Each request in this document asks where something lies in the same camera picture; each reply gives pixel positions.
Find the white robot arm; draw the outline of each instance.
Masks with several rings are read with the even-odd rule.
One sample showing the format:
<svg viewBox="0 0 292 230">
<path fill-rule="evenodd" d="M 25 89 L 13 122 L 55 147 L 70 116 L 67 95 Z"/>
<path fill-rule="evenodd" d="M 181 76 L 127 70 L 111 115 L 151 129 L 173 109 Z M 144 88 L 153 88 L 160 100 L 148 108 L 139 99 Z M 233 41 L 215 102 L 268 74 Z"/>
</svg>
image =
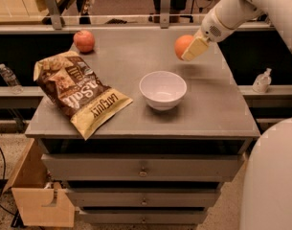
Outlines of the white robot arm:
<svg viewBox="0 0 292 230">
<path fill-rule="evenodd" d="M 241 24 L 267 14 L 292 53 L 292 0 L 220 0 L 205 16 L 194 40 L 182 55 L 190 61 L 220 42 Z"/>
</svg>

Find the bowl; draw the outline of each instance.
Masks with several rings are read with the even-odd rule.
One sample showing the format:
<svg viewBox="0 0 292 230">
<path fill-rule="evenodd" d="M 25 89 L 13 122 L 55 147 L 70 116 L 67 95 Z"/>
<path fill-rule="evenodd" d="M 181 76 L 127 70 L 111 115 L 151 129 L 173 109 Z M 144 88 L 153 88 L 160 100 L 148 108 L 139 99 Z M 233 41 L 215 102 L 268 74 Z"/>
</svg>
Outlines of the bowl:
<svg viewBox="0 0 292 230">
<path fill-rule="evenodd" d="M 139 88 L 146 103 L 160 111 L 177 106 L 187 91 L 186 83 L 180 76 L 166 71 L 145 75 L 139 83 Z"/>
</svg>

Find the wooden drawer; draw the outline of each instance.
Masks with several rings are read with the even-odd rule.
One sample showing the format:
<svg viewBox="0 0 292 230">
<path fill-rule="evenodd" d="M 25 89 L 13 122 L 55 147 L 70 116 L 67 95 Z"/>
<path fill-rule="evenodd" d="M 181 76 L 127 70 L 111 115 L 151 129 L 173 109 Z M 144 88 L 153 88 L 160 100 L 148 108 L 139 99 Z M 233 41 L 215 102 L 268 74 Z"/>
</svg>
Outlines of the wooden drawer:
<svg viewBox="0 0 292 230">
<path fill-rule="evenodd" d="M 214 206 L 216 190 L 69 189 L 67 196 L 78 207 L 204 207 Z"/>
<path fill-rule="evenodd" d="M 230 181 L 243 163 L 237 155 L 44 154 L 60 180 Z"/>
<path fill-rule="evenodd" d="M 182 224 L 202 223 L 206 212 L 193 209 L 169 210 L 80 210 L 82 220 L 92 224 Z"/>
</svg>

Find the table top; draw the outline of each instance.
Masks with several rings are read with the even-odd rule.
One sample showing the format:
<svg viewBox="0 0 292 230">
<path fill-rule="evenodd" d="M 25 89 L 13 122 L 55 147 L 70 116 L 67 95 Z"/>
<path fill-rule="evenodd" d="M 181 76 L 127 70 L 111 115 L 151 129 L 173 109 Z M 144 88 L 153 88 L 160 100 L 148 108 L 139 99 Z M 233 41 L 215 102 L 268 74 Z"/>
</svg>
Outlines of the table top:
<svg viewBox="0 0 292 230">
<path fill-rule="evenodd" d="M 133 103 L 104 123 L 94 138 L 258 138 L 259 131 L 218 45 L 191 62 L 179 60 L 173 45 L 192 29 L 93 29 L 95 51 L 81 54 L 105 85 Z M 78 51 L 73 45 L 71 50 Z M 172 110 L 156 111 L 146 104 L 141 78 L 153 71 L 181 76 L 188 91 Z M 45 97 L 26 130 L 33 138 L 79 138 L 75 127 Z"/>
</svg>

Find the spray bottle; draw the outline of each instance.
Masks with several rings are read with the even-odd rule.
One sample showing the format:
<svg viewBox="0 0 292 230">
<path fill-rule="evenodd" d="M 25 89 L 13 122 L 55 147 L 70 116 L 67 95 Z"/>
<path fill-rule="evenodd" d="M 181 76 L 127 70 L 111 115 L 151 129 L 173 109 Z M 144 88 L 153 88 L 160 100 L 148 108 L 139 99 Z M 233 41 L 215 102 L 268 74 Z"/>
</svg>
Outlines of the spray bottle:
<svg viewBox="0 0 292 230">
<path fill-rule="evenodd" d="M 271 68 L 267 68 L 267 70 L 263 74 L 259 74 L 253 83 L 253 90 L 258 93 L 265 93 L 268 90 L 268 87 L 271 83 Z"/>
</svg>

